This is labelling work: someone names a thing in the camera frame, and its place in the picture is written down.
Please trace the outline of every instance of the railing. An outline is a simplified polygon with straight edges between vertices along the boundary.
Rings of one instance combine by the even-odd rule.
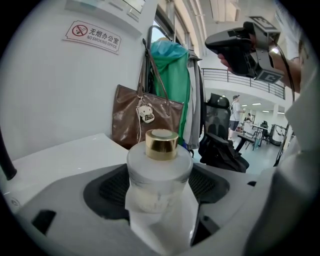
[[[248,77],[235,75],[226,69],[219,68],[202,68],[203,79],[230,82],[252,88],[260,89],[269,94],[285,99],[285,87],[277,83],[267,83],[257,81]]]

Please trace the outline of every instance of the gold lid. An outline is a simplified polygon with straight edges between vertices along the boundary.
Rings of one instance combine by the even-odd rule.
[[[172,160],[177,155],[178,134],[166,129],[148,130],[145,133],[145,153],[154,160]]]

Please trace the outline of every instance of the hanging jacket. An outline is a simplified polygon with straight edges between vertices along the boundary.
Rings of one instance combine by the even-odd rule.
[[[187,69],[188,50],[178,43],[160,40],[151,44],[151,54],[168,98],[184,103],[178,132],[179,144],[182,144],[190,96],[190,77]],[[154,78],[154,87],[157,96],[165,96],[156,78]]]
[[[202,134],[202,130],[205,127],[205,122],[206,122],[206,105],[205,102],[207,102],[206,100],[206,92],[204,90],[204,78],[203,78],[203,74],[201,73],[200,67],[198,66],[198,70],[200,73],[200,101],[201,101],[201,113],[200,113],[200,134],[199,137]]]
[[[198,66],[198,61],[201,59],[197,57],[193,50],[189,50],[189,58],[187,69],[190,76],[190,99],[189,108],[187,110],[186,125],[184,127],[183,138],[187,144],[188,150],[195,150],[199,148],[199,137],[201,134],[201,114],[203,105],[203,88],[202,77]]]

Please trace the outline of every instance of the frosted glass bottle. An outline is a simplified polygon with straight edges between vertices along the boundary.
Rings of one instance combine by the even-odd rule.
[[[162,213],[180,197],[193,160],[176,132],[154,129],[129,150],[127,166],[135,203],[144,212]]]

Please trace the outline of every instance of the white sleeve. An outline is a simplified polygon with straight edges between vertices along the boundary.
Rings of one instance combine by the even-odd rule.
[[[239,112],[241,110],[240,103],[235,103],[235,111]]]
[[[279,1],[275,1],[275,10],[275,17],[285,35],[286,57],[288,60],[292,60],[299,57],[299,39],[302,29],[295,18],[291,16]]]

